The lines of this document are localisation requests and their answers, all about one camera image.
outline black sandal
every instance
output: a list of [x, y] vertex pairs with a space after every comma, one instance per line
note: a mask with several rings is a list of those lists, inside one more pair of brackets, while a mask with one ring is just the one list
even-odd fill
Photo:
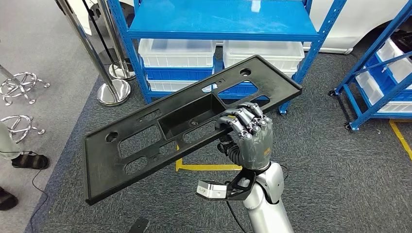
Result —
[[15, 168], [44, 170], [49, 167], [49, 159], [42, 154], [29, 152], [28, 154], [21, 154], [19, 157], [12, 159], [12, 166]]
[[10, 210], [18, 204], [18, 199], [0, 187], [0, 210]]

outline white storage box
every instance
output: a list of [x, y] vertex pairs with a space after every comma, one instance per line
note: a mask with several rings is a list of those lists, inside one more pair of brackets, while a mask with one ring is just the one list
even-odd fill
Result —
[[289, 78], [291, 78], [296, 73], [296, 71], [284, 71], [283, 73]]
[[378, 113], [412, 113], [412, 102], [391, 101], [383, 106]]
[[212, 67], [213, 40], [141, 39], [139, 54], [145, 67]]
[[223, 43], [224, 67], [255, 54], [262, 56], [282, 72], [296, 72], [299, 62], [305, 57], [300, 42], [225, 40]]
[[379, 88], [378, 83], [375, 81], [369, 71], [360, 73], [358, 76], [356, 76], [356, 80], [358, 81], [359, 86], [368, 96], [371, 105], [374, 105], [383, 97], [383, 93]]
[[[390, 38], [385, 42], [382, 48], [377, 51], [377, 55], [382, 61], [386, 61], [403, 54], [403, 51], [400, 50]], [[398, 83], [412, 73], [412, 63], [407, 57], [389, 64], [388, 68]]]
[[[185, 88], [197, 81], [181, 81], [181, 80], [147, 80], [152, 91], [178, 91]], [[202, 89], [204, 92], [211, 92], [212, 85], [209, 85]]]

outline black plastic panel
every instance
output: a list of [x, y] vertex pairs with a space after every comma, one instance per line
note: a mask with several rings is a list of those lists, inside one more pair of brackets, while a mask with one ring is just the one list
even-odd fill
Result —
[[[246, 80], [258, 88], [257, 92], [232, 104], [224, 104], [219, 99], [219, 92]], [[211, 84], [217, 88], [204, 93], [202, 88]], [[229, 133], [232, 129], [225, 128], [190, 143], [183, 140], [185, 134], [216, 120], [225, 109], [236, 108], [239, 103], [264, 95], [269, 98], [269, 102], [266, 101], [260, 107], [268, 112], [301, 92], [301, 86], [255, 55], [87, 135], [84, 143], [86, 202], [94, 204], [103, 200]], [[161, 131], [159, 141], [128, 157], [120, 155], [120, 142], [153, 125]], [[170, 142], [177, 144], [180, 149], [163, 147], [170, 145]], [[133, 174], [127, 174], [126, 166], [141, 157], [146, 158], [146, 166]]]

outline silver pole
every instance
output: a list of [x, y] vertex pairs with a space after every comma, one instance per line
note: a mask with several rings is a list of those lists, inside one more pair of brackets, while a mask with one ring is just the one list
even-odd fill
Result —
[[2, 65], [0, 65], [0, 73], [2, 73], [8, 79], [14, 79], [14, 75], [6, 70], [6, 68], [4, 68]]
[[97, 99], [100, 101], [100, 103], [106, 106], [115, 106], [125, 102], [130, 95], [130, 85], [124, 80], [112, 80], [109, 77], [102, 61], [99, 59], [96, 50], [94, 49], [85, 31], [83, 30], [79, 20], [74, 16], [74, 13], [69, 4], [65, 0], [57, 1], [60, 4], [61, 9], [67, 16], [70, 25], [76, 31], [77, 36], [85, 46], [91, 61], [93, 62], [94, 66], [105, 82], [105, 84], [103, 84], [98, 90]]
[[110, 66], [109, 73], [116, 79], [123, 79], [127, 81], [131, 80], [136, 75], [133, 71], [129, 71], [129, 68], [127, 67], [128, 64], [126, 63], [126, 57], [124, 56], [119, 38], [117, 37], [116, 26], [113, 23], [113, 19], [109, 12], [109, 6], [107, 4], [107, 0], [97, 0], [97, 3], [99, 4], [101, 14], [106, 24], [107, 31], [109, 32], [110, 39], [112, 39], [113, 41], [113, 48], [118, 58], [118, 61]]

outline yellow marking line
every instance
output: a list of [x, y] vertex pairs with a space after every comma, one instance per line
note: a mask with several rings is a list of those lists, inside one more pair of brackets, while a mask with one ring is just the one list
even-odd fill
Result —
[[239, 171], [242, 170], [241, 166], [234, 164], [183, 164], [183, 158], [176, 161], [175, 170], [179, 169], [190, 171]]
[[400, 142], [402, 143], [403, 148], [406, 150], [406, 152], [409, 155], [409, 158], [412, 160], [412, 150], [411, 147], [408, 145], [406, 142], [405, 138], [403, 137], [402, 133], [399, 131], [399, 128], [397, 127], [396, 123], [397, 122], [402, 122], [402, 123], [412, 123], [412, 120], [406, 120], [406, 119], [390, 119], [389, 124], [392, 127], [392, 130], [396, 134], [396, 136], [399, 138]]

